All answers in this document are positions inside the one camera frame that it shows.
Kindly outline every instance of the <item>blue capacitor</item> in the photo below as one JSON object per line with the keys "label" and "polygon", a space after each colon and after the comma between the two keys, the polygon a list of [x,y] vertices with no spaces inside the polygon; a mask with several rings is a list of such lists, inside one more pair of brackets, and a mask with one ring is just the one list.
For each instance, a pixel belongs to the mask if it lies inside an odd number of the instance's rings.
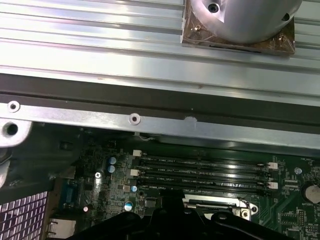
{"label": "blue capacitor", "polygon": [[115,170],[116,170],[115,166],[113,166],[113,165],[108,166],[108,172],[109,172],[109,173],[112,174],[112,173],[115,172]]}
{"label": "blue capacitor", "polygon": [[114,165],[114,164],[116,164],[116,162],[117,162],[117,159],[114,156],[109,158],[109,163],[110,164]]}

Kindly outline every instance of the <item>metal frame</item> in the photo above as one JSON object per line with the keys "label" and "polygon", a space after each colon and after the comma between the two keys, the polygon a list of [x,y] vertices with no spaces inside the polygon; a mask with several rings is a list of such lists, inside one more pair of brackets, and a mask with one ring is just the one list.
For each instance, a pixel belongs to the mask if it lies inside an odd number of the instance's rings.
{"label": "metal frame", "polygon": [[224,148],[248,150],[263,146],[264,151],[274,153],[288,150],[291,154],[318,156],[320,135],[297,133],[263,128],[253,128],[216,123],[199,122],[194,117],[183,120],[132,114],[117,114],[95,111],[61,109],[21,104],[20,110],[8,112],[7,104],[0,103],[0,116],[27,121],[74,125],[118,131],[139,132],[193,139],[224,142]]}

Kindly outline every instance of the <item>screw hole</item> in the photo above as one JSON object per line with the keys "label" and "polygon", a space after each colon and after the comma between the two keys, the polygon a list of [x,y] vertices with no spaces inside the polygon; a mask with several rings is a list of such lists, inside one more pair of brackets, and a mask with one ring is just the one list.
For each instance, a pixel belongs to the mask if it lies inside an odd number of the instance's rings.
{"label": "screw hole", "polygon": [[287,21],[289,21],[289,20],[290,20],[290,15],[289,15],[289,13],[286,13],[286,14],[283,16],[282,21],[287,22]]}
{"label": "screw hole", "polygon": [[215,13],[217,13],[217,12],[219,11],[219,7],[218,7],[217,4],[212,3],[212,4],[210,4],[210,5],[208,6],[208,10],[209,10],[210,13],[215,14]]}
{"label": "screw hole", "polygon": [[11,123],[6,127],[6,133],[10,136],[16,135],[18,132],[18,126],[14,123]]}

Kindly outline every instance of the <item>metal rivet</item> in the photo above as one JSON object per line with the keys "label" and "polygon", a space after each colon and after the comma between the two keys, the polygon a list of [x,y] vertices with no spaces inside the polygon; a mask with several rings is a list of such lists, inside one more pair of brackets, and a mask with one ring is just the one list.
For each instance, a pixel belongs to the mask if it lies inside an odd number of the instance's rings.
{"label": "metal rivet", "polygon": [[141,122],[141,117],[138,113],[132,113],[129,116],[129,123],[131,125],[138,125]]}
{"label": "metal rivet", "polygon": [[8,103],[8,111],[9,113],[15,113],[18,112],[20,109],[20,103],[17,101],[11,101]]}
{"label": "metal rivet", "polygon": [[226,220],[226,219],[227,219],[227,216],[226,216],[225,214],[219,214],[219,215],[218,215],[218,218],[219,218],[220,220]]}

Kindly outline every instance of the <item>metal bracket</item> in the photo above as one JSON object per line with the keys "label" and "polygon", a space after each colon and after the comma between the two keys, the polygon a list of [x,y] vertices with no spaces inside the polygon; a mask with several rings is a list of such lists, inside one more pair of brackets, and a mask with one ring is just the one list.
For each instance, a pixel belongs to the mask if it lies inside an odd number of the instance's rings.
{"label": "metal bracket", "polygon": [[29,135],[32,121],[0,118],[0,148],[21,144]]}

